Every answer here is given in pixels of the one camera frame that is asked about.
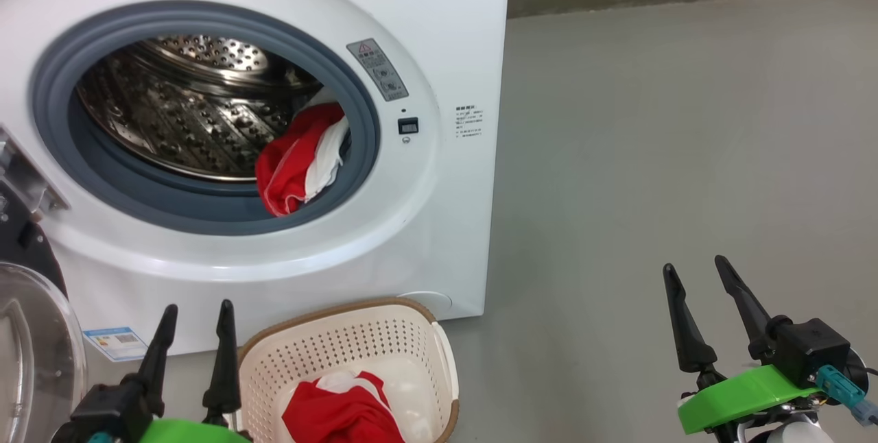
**red and white clothing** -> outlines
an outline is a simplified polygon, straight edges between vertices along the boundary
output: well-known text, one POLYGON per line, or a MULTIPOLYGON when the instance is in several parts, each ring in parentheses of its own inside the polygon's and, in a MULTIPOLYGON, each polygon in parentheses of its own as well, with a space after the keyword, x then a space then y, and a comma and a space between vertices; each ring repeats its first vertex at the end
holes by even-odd
POLYGON ((257 159, 257 188, 272 215, 297 211, 335 182, 348 119, 324 88, 298 112, 286 133, 269 143, 257 159))
POLYGON ((405 443, 383 381, 365 371, 299 383, 282 418, 296 443, 405 443))

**sticker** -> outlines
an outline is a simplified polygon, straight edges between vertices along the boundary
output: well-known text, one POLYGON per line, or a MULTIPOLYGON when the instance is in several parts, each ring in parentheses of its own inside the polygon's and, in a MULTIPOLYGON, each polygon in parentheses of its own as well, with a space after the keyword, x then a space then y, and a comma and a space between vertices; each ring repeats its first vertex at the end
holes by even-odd
POLYGON ((131 328, 105 328, 104 330, 88 330, 82 333, 91 345, 113 362, 134 361, 143 359, 147 354, 147 345, 131 328))
POLYGON ((366 74, 375 82, 375 86, 379 87, 385 100, 389 102, 405 99, 408 96, 408 90, 405 89, 405 84, 396 74, 396 68, 390 64, 390 59, 385 56, 375 40, 366 39, 348 44, 348 50, 353 53, 354 58, 357 58, 357 61, 366 70, 366 74))
POLYGON ((482 136, 485 111, 476 106, 456 106, 454 108, 454 137, 471 138, 482 136))

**stainless steel drum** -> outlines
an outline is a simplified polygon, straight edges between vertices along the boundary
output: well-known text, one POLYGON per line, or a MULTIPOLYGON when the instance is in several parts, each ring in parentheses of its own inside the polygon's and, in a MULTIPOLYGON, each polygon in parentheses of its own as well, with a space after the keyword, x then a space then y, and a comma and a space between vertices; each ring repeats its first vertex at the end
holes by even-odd
POLYGON ((320 83, 228 37, 161 36, 117 50, 76 86, 104 131, 137 156, 203 180, 252 182, 260 151, 320 83))

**laundry basket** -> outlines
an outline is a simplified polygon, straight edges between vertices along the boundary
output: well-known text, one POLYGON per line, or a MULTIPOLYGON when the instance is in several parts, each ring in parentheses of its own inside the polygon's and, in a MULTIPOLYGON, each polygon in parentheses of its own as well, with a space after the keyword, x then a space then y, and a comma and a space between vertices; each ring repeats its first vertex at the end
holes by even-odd
POLYGON ((448 337, 413 300, 370 300, 267 328, 242 347, 239 429, 254 443, 292 443, 281 416, 301 381, 368 371, 405 443, 442 443, 458 421, 458 372, 448 337))

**gray floor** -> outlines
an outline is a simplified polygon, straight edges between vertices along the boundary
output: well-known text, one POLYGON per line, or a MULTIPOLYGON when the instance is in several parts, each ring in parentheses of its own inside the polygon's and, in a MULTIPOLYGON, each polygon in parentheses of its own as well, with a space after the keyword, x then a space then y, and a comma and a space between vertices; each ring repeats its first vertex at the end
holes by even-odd
MULTIPOLYGON (((453 441, 711 441, 675 419, 694 376, 676 367, 667 261, 725 374, 751 361, 716 253, 769 313, 821 317, 878 359, 876 3, 509 22, 486 314, 445 324, 453 441)), ((90 361, 92 381, 133 368, 90 361)), ((170 359, 170 416, 201 417, 211 362, 170 359)), ((822 412, 836 441, 878 437, 822 412)))

